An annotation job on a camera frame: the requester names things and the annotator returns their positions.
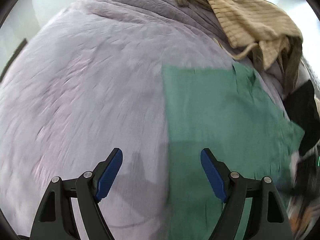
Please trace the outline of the black garment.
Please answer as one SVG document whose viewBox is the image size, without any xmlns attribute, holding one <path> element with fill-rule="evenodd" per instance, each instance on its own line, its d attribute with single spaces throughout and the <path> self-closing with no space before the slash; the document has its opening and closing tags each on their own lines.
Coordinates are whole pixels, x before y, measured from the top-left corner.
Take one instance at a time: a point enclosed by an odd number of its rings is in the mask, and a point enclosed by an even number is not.
<svg viewBox="0 0 320 240">
<path fill-rule="evenodd" d="M 303 157 L 319 141 L 319 113 L 311 80 L 306 81 L 289 94 L 283 104 L 290 120 L 304 130 L 299 146 L 299 155 Z"/>
</svg>

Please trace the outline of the lavender quilt bedspread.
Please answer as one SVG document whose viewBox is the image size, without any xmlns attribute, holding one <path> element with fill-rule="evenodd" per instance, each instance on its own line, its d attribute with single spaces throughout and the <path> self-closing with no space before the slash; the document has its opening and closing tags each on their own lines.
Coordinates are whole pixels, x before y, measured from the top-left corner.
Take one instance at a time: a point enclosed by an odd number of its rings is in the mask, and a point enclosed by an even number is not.
<svg viewBox="0 0 320 240">
<path fill-rule="evenodd" d="M 102 204 L 118 239 L 162 239 L 167 198 L 162 63 L 229 67 L 211 9 L 175 0 L 78 0 L 23 49 L 1 84 L 1 209 L 29 235 L 49 180 L 114 147 L 121 174 Z"/>
</svg>

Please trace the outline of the beige ribbed knit garment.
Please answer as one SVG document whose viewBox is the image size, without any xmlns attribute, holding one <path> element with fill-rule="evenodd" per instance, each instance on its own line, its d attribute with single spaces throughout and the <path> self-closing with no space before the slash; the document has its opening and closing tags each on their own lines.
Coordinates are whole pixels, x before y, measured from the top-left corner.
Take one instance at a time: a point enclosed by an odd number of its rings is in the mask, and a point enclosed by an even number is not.
<svg viewBox="0 0 320 240">
<path fill-rule="evenodd" d="M 232 48 L 243 48 L 235 60 L 241 60 L 254 48 L 260 48 L 263 68 L 270 68 L 282 51 L 301 46 L 303 36 L 289 15 L 265 0 L 205 0 L 220 23 Z"/>
</svg>

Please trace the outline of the green garment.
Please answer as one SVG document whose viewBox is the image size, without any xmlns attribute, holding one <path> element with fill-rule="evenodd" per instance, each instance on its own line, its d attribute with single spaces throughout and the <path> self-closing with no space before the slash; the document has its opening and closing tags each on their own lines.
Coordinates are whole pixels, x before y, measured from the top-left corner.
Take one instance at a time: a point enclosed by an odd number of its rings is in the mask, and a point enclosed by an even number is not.
<svg viewBox="0 0 320 240">
<path fill-rule="evenodd" d="M 200 161 L 204 148 L 252 179 L 291 181 L 291 154 L 304 131 L 263 89 L 259 74 L 229 69 L 162 69 L 169 131 L 168 239 L 208 239 L 223 204 Z"/>
</svg>

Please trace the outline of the olive brown garment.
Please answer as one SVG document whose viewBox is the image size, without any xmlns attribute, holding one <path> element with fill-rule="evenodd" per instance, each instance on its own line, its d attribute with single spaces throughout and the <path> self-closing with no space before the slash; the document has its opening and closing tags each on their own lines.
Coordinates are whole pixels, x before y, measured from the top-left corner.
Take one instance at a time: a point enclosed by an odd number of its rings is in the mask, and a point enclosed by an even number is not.
<svg viewBox="0 0 320 240">
<path fill-rule="evenodd" d="M 175 0 L 175 1 L 181 7 L 186 7 L 189 5 L 189 3 L 195 3 L 196 5 L 202 7 L 203 9 L 212 11 L 208 2 L 206 2 L 205 0 Z M 262 57 L 262 52 L 260 48 L 252 49 L 248 53 L 248 55 L 249 54 L 251 54 L 253 57 L 253 65 L 257 71 L 263 72 L 269 69 L 269 68 L 268 69 L 263 68 L 263 57 Z M 282 85 L 283 85 L 284 92 L 286 94 L 291 93 L 295 89 L 296 82 L 298 79 L 298 69 L 299 69 L 299 63 L 300 63 L 301 57 L 302 57 L 302 45 L 294 46 L 293 51 L 288 53 L 282 51 L 281 54 L 278 56 L 278 58 L 274 61 L 274 62 L 278 62 L 280 66 L 280 70 L 283 75 Z"/>
</svg>

